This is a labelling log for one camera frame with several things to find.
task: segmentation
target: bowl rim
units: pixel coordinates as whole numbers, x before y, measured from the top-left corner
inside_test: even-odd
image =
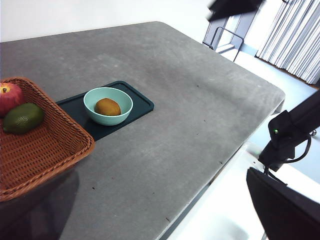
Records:
[[[87,96],[88,93],[90,93],[90,92],[92,92],[92,91],[94,91],[94,90],[97,90],[97,89],[113,89],[113,90],[117,90],[117,91],[119,91],[119,92],[124,93],[124,94],[130,99],[130,102],[131,102],[131,107],[130,107],[130,109],[129,109],[128,111],[126,111],[125,113],[122,113],[122,114],[116,115],[116,116],[103,115],[103,114],[97,113],[97,112],[95,112],[95,111],[92,111],[92,110],[87,106],[85,99],[86,99],[86,96]],[[126,92],[121,91],[121,90],[119,90],[119,89],[117,89],[117,88],[114,88],[114,87],[106,87],[106,86],[96,87],[96,88],[94,88],[94,89],[91,89],[91,90],[87,91],[86,94],[85,94],[84,97],[83,97],[83,104],[84,104],[84,106],[86,107],[86,109],[88,109],[90,112],[92,112],[92,113],[94,113],[94,114],[96,114],[96,115],[98,115],[98,116],[109,117],[109,118],[117,118],[117,117],[124,116],[124,115],[126,115],[127,113],[131,112],[132,108],[134,107],[134,102],[132,101],[131,97],[130,97]]]

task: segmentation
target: white floor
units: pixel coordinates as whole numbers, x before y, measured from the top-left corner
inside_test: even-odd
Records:
[[[245,143],[232,157],[168,240],[261,240],[264,229],[246,183],[249,167],[263,171],[259,147]],[[274,173],[288,187],[320,203],[320,184],[290,165]]]

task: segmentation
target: white wall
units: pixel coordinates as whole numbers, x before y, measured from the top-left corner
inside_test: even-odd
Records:
[[[1,0],[0,41],[150,21],[202,42],[213,0]]]

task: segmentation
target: basket rim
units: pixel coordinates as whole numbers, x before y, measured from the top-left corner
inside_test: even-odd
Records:
[[[4,79],[1,79],[1,83],[10,83],[12,81],[23,81],[26,82],[28,85],[30,85],[33,90],[37,91],[37,93],[43,98],[43,100],[50,104],[52,107],[56,109],[56,111],[59,113],[59,115],[63,118],[63,120],[71,123],[74,125],[75,128],[79,130],[79,132],[82,134],[82,136],[86,139],[86,147],[81,149],[80,151],[76,152],[75,154],[67,157],[64,159],[64,161],[60,161],[54,166],[46,169],[45,171],[33,176],[29,180],[15,186],[9,189],[0,189],[0,202],[7,201],[13,198],[16,198],[18,196],[21,196],[25,193],[27,193],[29,190],[37,187],[38,185],[44,183],[50,178],[53,178],[54,176],[60,174],[65,169],[60,170],[60,168],[68,168],[77,163],[82,158],[88,156],[95,148],[95,141],[93,137],[85,130],[82,126],[80,126],[73,118],[71,118],[64,110],[62,110],[56,102],[49,97],[37,84],[35,84],[32,80],[30,80],[27,77],[23,76],[13,76],[13,77],[7,77]]]

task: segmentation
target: tray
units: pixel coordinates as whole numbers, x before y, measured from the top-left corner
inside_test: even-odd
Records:
[[[124,120],[118,125],[103,126],[89,118],[89,116],[86,113],[83,101],[84,95],[87,92],[57,102],[57,104],[66,113],[68,113],[71,118],[73,118],[78,124],[80,124],[80,126],[82,126],[89,134],[91,134],[95,141],[98,141],[99,139],[137,120],[143,115],[151,112],[155,107],[152,101],[150,101],[147,97],[142,95],[138,90],[133,88],[125,81],[115,81],[102,87],[119,89],[127,93],[132,98],[133,108],[129,116],[126,120]]]
[[[4,133],[0,118],[0,202],[19,197],[72,167],[90,154],[94,139],[34,82],[25,77],[2,82],[18,85],[24,99],[44,111],[44,121],[22,134]]]

